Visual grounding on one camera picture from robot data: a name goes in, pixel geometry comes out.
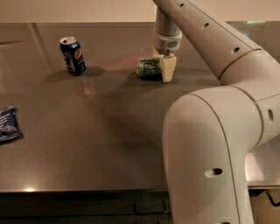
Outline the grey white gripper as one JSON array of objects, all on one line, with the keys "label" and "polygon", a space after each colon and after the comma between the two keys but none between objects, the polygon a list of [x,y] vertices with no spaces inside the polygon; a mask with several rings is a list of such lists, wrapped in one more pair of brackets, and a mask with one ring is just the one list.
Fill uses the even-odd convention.
[{"label": "grey white gripper", "polygon": [[182,31],[169,16],[157,8],[153,32],[153,45],[155,48],[153,49],[153,58],[161,58],[159,64],[164,83],[172,80],[177,63],[174,53],[179,49],[181,39]]}]

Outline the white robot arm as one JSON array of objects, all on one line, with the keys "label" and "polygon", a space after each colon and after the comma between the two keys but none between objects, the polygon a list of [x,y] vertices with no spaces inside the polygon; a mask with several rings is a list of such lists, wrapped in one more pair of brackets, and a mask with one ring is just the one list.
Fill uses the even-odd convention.
[{"label": "white robot arm", "polygon": [[254,224],[245,157],[279,133],[279,64],[196,0],[153,0],[155,33],[180,29],[220,82],[185,94],[164,118],[174,224]]}]

